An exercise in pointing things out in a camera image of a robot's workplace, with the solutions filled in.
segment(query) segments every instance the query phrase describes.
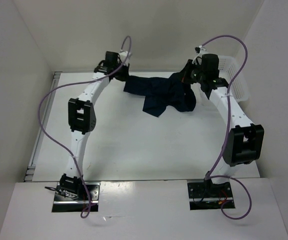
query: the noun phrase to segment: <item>white wall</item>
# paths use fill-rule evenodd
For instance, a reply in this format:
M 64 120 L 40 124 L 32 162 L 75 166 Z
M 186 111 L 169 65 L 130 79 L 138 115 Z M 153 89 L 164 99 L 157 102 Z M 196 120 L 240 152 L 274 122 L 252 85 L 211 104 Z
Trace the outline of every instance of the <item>white wall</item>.
M 52 73 L 12 1 L 0 0 L 0 230 L 38 131 L 37 105 Z
M 92 70 L 107 50 L 133 38 L 132 70 L 177 70 L 194 47 L 220 35 L 244 37 L 262 0 L 14 0 L 52 70 Z M 212 50 L 235 55 L 229 39 Z
M 288 231 L 288 0 L 265 0 L 245 39 L 246 112 L 265 129 L 259 170 L 269 177 Z M 243 50 L 238 54 L 243 60 Z

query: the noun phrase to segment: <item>purple cable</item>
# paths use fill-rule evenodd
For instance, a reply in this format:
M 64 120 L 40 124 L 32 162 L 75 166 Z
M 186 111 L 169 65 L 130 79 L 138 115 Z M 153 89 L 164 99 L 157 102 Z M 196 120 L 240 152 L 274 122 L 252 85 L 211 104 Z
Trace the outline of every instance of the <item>purple cable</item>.
M 97 80 L 74 82 L 74 83 L 69 83 L 69 84 L 65 84 L 65 85 L 58 86 L 58 87 L 52 89 L 49 93 L 47 93 L 47 94 L 41 99 L 41 101 L 40 101 L 40 103 L 39 103 L 39 106 L 38 106 L 38 122 L 39 122 L 39 126 L 40 126 L 41 130 L 43 131 L 43 133 L 44 133 L 50 140 L 52 140 L 53 142 L 55 142 L 55 143 L 57 143 L 59 146 L 61 146 L 63 149 L 65 149 L 65 150 L 72 156 L 72 158 L 73 158 L 73 160 L 74 160 L 75 166 L 76 166 L 76 168 L 77 168 L 78 175 L 79 175 L 79 177 L 80 177 L 80 179 L 81 179 L 81 181 L 82 181 L 82 184 L 83 184 L 83 186 L 84 186 L 84 188 L 85 188 L 85 191 L 86 191 L 86 194 L 87 194 L 87 198 L 88 198 L 88 201 L 89 201 L 88 206 L 85 207 L 85 208 L 82 210 L 82 212 L 80 213 L 80 217 L 83 218 L 83 219 L 85 219 L 86 217 L 88 217 L 88 215 L 89 215 L 89 213 L 90 213 L 90 208 L 91 208 L 92 205 L 94 205 L 94 204 L 91 204 L 91 197 L 90 197 L 90 193 L 89 193 L 89 191 L 88 191 L 87 185 L 86 185 L 86 183 L 85 183 L 85 181 L 84 181 L 84 178 L 83 178 L 83 176 L 82 176 L 82 173 L 81 173 L 81 171 L 80 171 L 80 169 L 79 169 L 79 167 L 78 167 L 77 160 L 76 160 L 76 158 L 74 157 L 74 154 L 69 150 L 68 147 L 66 147 L 65 145 L 63 145 L 62 143 L 60 143 L 59 141 L 57 141 L 56 139 L 54 139 L 52 136 L 50 136 L 50 135 L 46 132 L 46 130 L 45 130 L 44 126 L 43 126 L 41 117 L 40 117 L 40 110 L 41 110 L 42 104 L 43 104 L 43 102 L 46 100 L 46 98 L 47 98 L 52 92 L 54 92 L 54 91 L 56 91 L 56 90 L 58 90 L 58 89 L 61 89 L 61 88 L 64 88 L 64 87 L 68 87 L 68 86 L 73 86 L 73 85 L 92 84 L 92 83 L 101 81 L 101 80 L 103 80 L 104 78 L 107 78 L 107 77 L 109 77 L 109 76 L 111 76 L 111 75 L 114 75 L 116 72 L 118 72 L 119 69 L 124 65 L 124 63 L 125 63 L 125 62 L 127 61 L 127 59 L 129 58 L 129 53 L 130 53 L 131 48 L 132 48 L 132 39 L 131 39 L 130 36 L 126 36 L 125 39 L 124 39 L 124 41 L 123 41 L 123 44 L 122 44 L 122 49 L 123 49 L 124 44 L 125 44 L 125 42 L 126 42 L 127 39 L 129 39 L 128 53 L 127 53 L 127 56 L 126 56 L 125 60 L 119 65 L 118 68 L 116 68 L 116 69 L 115 69 L 114 71 L 112 71 L 110 74 L 108 74 L 108 75 L 106 75 L 106 76 L 103 76 L 103 77 L 100 77 L 100 78 L 97 79 Z
M 245 185 L 244 185 L 241 181 L 239 181 L 239 180 L 237 180 L 237 179 L 235 179 L 235 178 L 233 178 L 233 177 L 224 176 L 224 175 L 211 176 L 211 174 L 214 172 L 216 166 L 218 165 L 220 159 L 222 158 L 223 153 L 224 153 L 224 150 L 225 150 L 225 147 L 226 147 L 226 145 L 227 145 L 228 134 L 229 134 L 229 127 L 230 127 L 230 113 L 231 113 L 231 105 L 230 105 L 229 92 L 230 92 L 230 88 L 231 88 L 234 80 L 236 79 L 236 77 L 237 77 L 238 74 L 242 71 L 242 69 L 244 68 L 244 66 L 245 66 L 245 64 L 246 64 L 247 57 L 248 57 L 248 51 L 247 51 L 247 47 L 246 47 L 245 43 L 244 43 L 241 39 L 239 39 L 239 38 L 237 38 L 237 37 L 235 37 L 235 36 L 232 36 L 232 35 L 219 35 L 219 36 L 216 36 L 216 37 L 208 40 L 207 42 L 205 42 L 202 46 L 205 46 L 206 44 L 210 43 L 211 41 L 214 41 L 215 39 L 219 39 L 219 38 L 231 38 L 231 39 L 235 39 L 235 40 L 239 41 L 239 42 L 242 44 L 242 46 L 244 47 L 244 50 L 245 50 L 245 59 L 244 59 L 244 62 L 243 62 L 243 64 L 242 64 L 242 66 L 241 66 L 240 69 L 237 71 L 237 73 L 234 75 L 234 77 L 231 79 L 231 81 L 230 81 L 230 83 L 229 83 L 229 85 L 228 85 L 228 87 L 227 87 L 228 114 L 227 114 L 227 127 L 226 127 L 226 133 L 225 133 L 225 140 L 224 140 L 222 149 L 221 149 L 221 151 L 220 151 L 220 153 L 219 153 L 219 155 L 218 155 L 218 157 L 217 157 L 217 159 L 216 159 L 216 162 L 214 163 L 213 167 L 210 169 L 210 171 L 209 171 L 208 174 L 206 175 L 205 179 L 206 179 L 206 180 L 214 179 L 214 178 L 227 178 L 227 179 L 232 179 L 232 180 L 238 182 L 238 183 L 245 189 L 245 191 L 246 191 L 246 193 L 247 193 L 247 196 L 248 196 L 248 199 L 249 199 L 249 208 L 248 208 L 247 212 L 246 212 L 244 215 L 242 215 L 242 216 L 240 216 L 240 217 L 234 217 L 234 218 L 231 217 L 231 216 L 229 216 L 229 215 L 227 215 L 227 214 L 224 212 L 223 207 L 224 207 L 224 205 L 225 205 L 227 202 L 230 202 L 230 201 L 226 201 L 226 202 L 222 203 L 222 205 L 221 205 L 221 210 L 222 210 L 223 214 L 224 214 L 227 218 L 233 219 L 233 220 L 239 220 L 239 219 L 243 219 L 244 217 L 246 217 L 246 216 L 249 214 L 249 212 L 250 212 L 250 210 L 251 210 L 251 208 L 252 208 L 252 199 L 251 199 L 251 197 L 250 197 L 250 194 L 249 194 L 247 188 L 245 187 Z

